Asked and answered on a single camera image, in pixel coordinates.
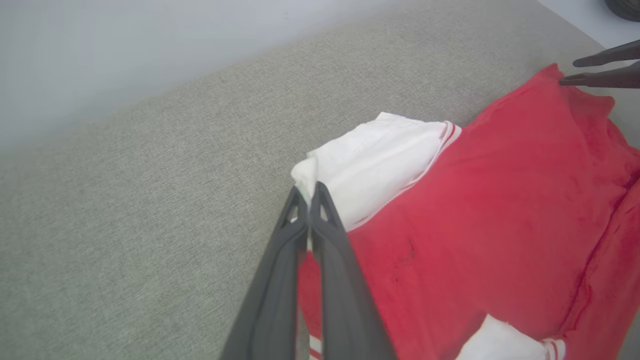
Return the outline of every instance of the black object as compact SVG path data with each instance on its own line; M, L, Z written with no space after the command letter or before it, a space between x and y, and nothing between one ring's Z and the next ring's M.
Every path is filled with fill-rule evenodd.
M612 61L635 59L640 59L640 40L575 60L573 66L597 66ZM560 85L584 85L596 88L640 88L640 61L620 69L596 73L583 72L582 74L565 76L560 79Z
M640 0L604 0L604 2L622 19L640 21Z
M294 360L298 260L308 233L322 275L323 359L397 359L331 195L318 182L308 214L291 189L222 360Z

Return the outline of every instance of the white fabric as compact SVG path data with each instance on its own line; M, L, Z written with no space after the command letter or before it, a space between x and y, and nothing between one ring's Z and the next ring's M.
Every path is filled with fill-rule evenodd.
M322 354L322 341L317 337L310 335L309 336L309 348L311 350L315 350L318 354Z
M563 360L565 352L563 340L538 342L487 315L456 360Z
M329 189L347 231L362 225L415 184L461 133L450 122L380 113L307 154L291 176L307 202L316 181Z

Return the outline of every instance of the gray sofa cushion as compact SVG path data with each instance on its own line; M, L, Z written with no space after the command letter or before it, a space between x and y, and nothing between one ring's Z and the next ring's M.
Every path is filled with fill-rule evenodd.
M0 357L216 357L306 151L601 50L531 0L408 1L5 154Z

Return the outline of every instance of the white wall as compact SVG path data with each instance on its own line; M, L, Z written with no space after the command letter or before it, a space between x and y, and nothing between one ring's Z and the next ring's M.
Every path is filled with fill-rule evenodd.
M607 49L640 38L640 22L622 19L604 0L538 0Z
M396 0L2 0L0 149Z

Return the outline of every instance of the gray couch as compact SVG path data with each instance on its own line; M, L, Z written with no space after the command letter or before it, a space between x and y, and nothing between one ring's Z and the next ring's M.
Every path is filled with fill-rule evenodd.
M601 50L533 0L405 1L4 154L0 358L216 358L305 152L380 111L468 124Z

